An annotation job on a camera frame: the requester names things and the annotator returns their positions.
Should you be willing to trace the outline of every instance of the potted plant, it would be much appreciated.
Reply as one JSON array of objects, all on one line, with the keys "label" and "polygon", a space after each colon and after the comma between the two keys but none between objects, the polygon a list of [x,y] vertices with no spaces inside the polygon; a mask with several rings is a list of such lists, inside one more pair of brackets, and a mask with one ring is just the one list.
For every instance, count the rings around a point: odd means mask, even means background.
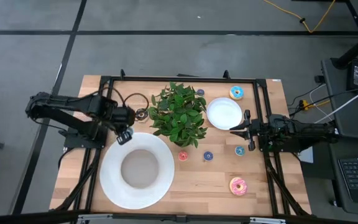
[{"label": "potted plant", "polygon": [[207,128],[202,111],[206,111],[205,99],[196,95],[191,86],[176,85],[170,82],[170,88],[165,87],[157,96],[152,95],[149,115],[154,123],[151,127],[158,128],[153,134],[169,136],[176,145],[198,147],[198,139],[205,138]]}]

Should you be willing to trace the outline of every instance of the large white bowl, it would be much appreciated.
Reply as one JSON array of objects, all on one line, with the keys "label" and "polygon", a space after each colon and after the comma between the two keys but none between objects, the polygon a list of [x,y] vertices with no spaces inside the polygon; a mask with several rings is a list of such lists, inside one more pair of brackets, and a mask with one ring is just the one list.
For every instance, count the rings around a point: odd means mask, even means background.
[{"label": "large white bowl", "polygon": [[[145,188],[135,188],[122,177],[121,164],[132,151],[144,149],[151,152],[158,162],[156,180]],[[112,203],[127,209],[141,209],[158,202],[171,186],[175,165],[168,146],[157,136],[134,133],[132,140],[120,146],[115,142],[104,156],[100,169],[103,192]]]},{"label": "large white bowl", "polygon": [[206,109],[209,122],[219,129],[229,130],[240,124],[242,111],[240,106],[229,98],[216,98]]}]

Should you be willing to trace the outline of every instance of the white cable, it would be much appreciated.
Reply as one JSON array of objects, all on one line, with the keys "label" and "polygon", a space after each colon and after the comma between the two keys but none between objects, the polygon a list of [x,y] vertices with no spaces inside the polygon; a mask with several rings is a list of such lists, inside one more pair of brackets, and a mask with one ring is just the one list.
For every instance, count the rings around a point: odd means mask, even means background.
[{"label": "white cable", "polygon": [[[317,87],[316,89],[314,89],[313,91],[311,91],[311,92],[309,93],[309,97],[310,97],[310,101],[311,101],[311,102],[314,102],[314,100],[311,98],[311,94],[312,94],[314,91],[318,90],[320,87],[323,87],[323,86],[325,86],[325,85],[326,85],[326,84],[323,84],[323,85]],[[313,105],[314,105],[315,108],[317,108],[318,110],[320,110],[323,114],[325,114],[325,115],[327,116],[327,114],[326,114],[322,109],[318,108],[318,106],[316,105],[316,103],[313,103]]]},{"label": "white cable", "polygon": [[346,105],[348,105],[350,102],[352,102],[353,100],[355,100],[355,99],[357,99],[357,98],[358,98],[358,95],[355,96],[355,97],[353,97],[353,98],[351,98],[348,102],[344,103],[342,106],[340,106],[338,109],[336,109],[336,110],[334,110],[333,112],[331,112],[329,115],[327,115],[327,116],[321,118],[320,120],[318,120],[318,121],[316,121],[316,122],[314,122],[314,123],[316,124],[316,123],[318,123],[318,122],[320,122],[320,121],[326,119],[328,116],[333,115],[334,113],[338,112],[340,109],[342,109],[343,107],[345,107]]}]

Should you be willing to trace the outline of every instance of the wooden table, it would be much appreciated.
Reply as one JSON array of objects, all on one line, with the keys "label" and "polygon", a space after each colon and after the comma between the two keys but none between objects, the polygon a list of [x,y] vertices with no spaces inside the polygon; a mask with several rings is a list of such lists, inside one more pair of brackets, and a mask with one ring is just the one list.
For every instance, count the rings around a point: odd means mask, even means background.
[{"label": "wooden table", "polygon": [[[101,76],[85,75],[79,96],[87,95],[97,91]],[[267,89],[271,103],[272,113],[288,116],[287,102],[280,80],[266,80]],[[151,95],[158,95],[167,82],[136,82],[136,81],[115,81],[116,88],[125,98],[131,93],[143,93],[149,99]],[[207,104],[218,97],[229,97],[229,89],[233,83],[185,83],[191,85],[195,90],[202,88],[205,91]],[[244,90],[243,99],[237,101],[242,111],[250,110],[251,119],[257,117],[256,105],[252,84],[238,84]],[[265,116],[265,106],[262,89],[259,89],[262,111]],[[120,103],[117,94],[113,93],[113,99]],[[144,108],[146,105],[142,97],[133,97],[127,104],[134,110]],[[89,120],[85,115],[75,113],[75,116]],[[153,133],[154,128],[149,126],[152,120],[146,122],[136,121],[135,132]],[[102,213],[159,213],[159,214],[192,214],[192,215],[257,215],[271,216],[272,208],[267,185],[267,175],[264,165],[264,157],[257,149],[246,151],[245,156],[235,155],[236,146],[244,146],[247,149],[248,142],[240,137],[232,135],[229,131],[215,128],[207,119],[204,127],[208,127],[206,139],[199,141],[198,148],[188,146],[185,150],[189,154],[186,162],[178,160],[180,147],[171,143],[165,136],[159,136],[170,148],[175,160],[175,176],[172,185],[165,196],[156,204],[140,210],[127,210],[120,208],[110,202],[105,196],[100,182],[99,174],[94,187],[92,201],[92,212]],[[102,163],[104,154],[115,141],[113,133],[109,133],[106,147],[102,150]],[[214,154],[212,162],[203,161],[203,153],[211,151]],[[59,206],[78,182],[81,163],[84,156],[84,149],[74,149],[62,160],[58,173],[55,190],[53,192],[50,208]],[[285,183],[295,200],[302,208],[311,212],[302,169],[298,160],[289,153],[280,154]],[[248,185],[248,192],[241,197],[233,195],[229,190],[229,181],[233,177],[242,177]],[[88,186],[85,186],[80,208],[85,207],[85,198]],[[279,212],[283,212],[280,191],[275,186],[275,192]]]}]

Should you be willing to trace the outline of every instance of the gray floor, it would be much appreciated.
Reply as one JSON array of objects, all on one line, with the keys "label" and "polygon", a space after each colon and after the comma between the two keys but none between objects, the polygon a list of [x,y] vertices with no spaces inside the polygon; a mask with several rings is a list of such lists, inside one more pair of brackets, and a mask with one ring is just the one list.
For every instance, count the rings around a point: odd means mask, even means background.
[{"label": "gray floor", "polygon": [[[329,3],[275,3],[306,17],[310,27]],[[352,1],[358,13],[358,1]],[[79,0],[0,0],[0,29],[71,30]],[[80,30],[304,30],[298,19],[263,1],[88,0]],[[343,3],[336,3],[319,30],[357,30]],[[0,215],[9,212],[38,126],[25,117],[30,95],[50,91],[68,41],[66,35],[0,36]],[[320,60],[338,57],[358,39],[352,37],[256,37],[207,35],[77,36],[60,89],[77,95],[83,75],[174,76],[177,73],[220,77],[280,78],[287,101],[316,86]],[[325,96],[322,88],[314,99]],[[329,112],[329,105],[322,106]],[[297,119],[314,122],[318,110]],[[63,138],[48,129],[24,212],[47,211],[57,175]],[[324,218],[358,221],[328,204],[329,182],[305,177],[311,208]],[[138,221],[116,221],[139,223]]]}]

